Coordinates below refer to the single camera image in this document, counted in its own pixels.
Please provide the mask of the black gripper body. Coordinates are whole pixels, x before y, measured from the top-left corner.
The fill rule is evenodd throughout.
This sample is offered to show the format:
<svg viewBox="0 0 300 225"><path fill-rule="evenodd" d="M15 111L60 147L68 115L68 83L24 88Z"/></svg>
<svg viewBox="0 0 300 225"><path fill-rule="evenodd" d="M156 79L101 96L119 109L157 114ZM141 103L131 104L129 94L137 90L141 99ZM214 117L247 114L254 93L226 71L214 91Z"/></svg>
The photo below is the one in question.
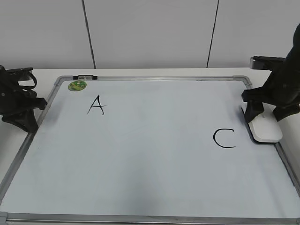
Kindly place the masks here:
<svg viewBox="0 0 300 225"><path fill-rule="evenodd" d="M247 103L267 103L279 108L300 105L300 93L291 89L267 89L264 87L244 90L242 100Z"/></svg>

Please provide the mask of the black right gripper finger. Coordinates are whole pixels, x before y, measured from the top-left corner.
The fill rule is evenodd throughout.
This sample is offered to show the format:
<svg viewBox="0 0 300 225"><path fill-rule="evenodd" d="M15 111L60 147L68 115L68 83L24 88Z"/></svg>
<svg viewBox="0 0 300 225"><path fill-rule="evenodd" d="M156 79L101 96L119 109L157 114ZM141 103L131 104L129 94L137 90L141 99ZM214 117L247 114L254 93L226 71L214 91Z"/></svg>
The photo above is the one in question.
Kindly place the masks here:
<svg viewBox="0 0 300 225"><path fill-rule="evenodd" d="M251 122L257 115L264 112L262 102L250 100L247 102L246 111L244 117L246 122Z"/></svg>

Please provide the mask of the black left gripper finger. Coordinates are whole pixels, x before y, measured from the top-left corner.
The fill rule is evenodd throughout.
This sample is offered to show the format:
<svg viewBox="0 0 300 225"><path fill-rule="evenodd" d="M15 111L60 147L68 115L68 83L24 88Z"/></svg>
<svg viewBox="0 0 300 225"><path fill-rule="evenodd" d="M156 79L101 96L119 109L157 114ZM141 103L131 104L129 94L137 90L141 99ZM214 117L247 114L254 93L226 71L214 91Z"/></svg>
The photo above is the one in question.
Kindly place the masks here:
<svg viewBox="0 0 300 225"><path fill-rule="evenodd" d="M291 105L285 108L276 107L273 110L273 114L277 121L281 121L282 119L294 114L298 114L299 112L300 112L299 105Z"/></svg>

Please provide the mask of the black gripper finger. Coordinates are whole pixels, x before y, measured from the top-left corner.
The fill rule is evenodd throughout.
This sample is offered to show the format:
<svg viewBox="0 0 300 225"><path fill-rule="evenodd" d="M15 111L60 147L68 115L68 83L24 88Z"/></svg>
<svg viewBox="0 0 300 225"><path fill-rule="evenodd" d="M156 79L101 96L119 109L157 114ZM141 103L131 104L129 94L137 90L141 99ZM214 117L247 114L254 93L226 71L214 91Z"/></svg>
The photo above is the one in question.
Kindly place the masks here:
<svg viewBox="0 0 300 225"><path fill-rule="evenodd" d="M3 116L2 121L12 124L28 133L34 133L38 129L33 110L26 110L17 114Z"/></svg>

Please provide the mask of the black second robot arm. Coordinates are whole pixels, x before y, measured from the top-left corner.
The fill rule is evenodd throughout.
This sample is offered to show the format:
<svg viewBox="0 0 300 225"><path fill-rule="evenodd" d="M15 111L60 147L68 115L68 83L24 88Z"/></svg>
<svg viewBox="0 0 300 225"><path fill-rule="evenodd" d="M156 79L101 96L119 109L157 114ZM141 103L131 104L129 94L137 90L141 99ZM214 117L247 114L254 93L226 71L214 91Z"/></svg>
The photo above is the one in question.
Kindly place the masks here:
<svg viewBox="0 0 300 225"><path fill-rule="evenodd" d="M0 67L0 115L2 121L12 124L25 132L38 129L34 109L44 110L45 98L37 97L33 90L37 79L32 67L6 70Z"/></svg>

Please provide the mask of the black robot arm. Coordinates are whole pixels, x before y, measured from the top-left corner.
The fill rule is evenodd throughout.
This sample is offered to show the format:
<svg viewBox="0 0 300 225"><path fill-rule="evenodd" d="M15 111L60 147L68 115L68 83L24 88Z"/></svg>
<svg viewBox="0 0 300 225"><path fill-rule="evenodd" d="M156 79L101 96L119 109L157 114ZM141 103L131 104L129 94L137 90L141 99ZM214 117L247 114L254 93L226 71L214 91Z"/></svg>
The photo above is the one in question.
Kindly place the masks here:
<svg viewBox="0 0 300 225"><path fill-rule="evenodd" d="M247 103L244 117L251 122L264 112L263 103L275 106L277 121L300 112L300 27L293 35L293 46L281 62L273 63L270 57L262 58L271 74L263 86L244 90L241 97Z"/></svg>

